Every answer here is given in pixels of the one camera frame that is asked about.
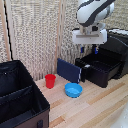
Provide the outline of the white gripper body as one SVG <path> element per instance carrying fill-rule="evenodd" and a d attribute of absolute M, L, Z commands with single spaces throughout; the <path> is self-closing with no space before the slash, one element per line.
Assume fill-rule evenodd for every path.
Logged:
<path fill-rule="evenodd" d="M 74 44 L 104 44 L 107 42 L 107 31 L 101 30 L 97 35 L 83 35 L 79 30 L 72 31 Z"/>

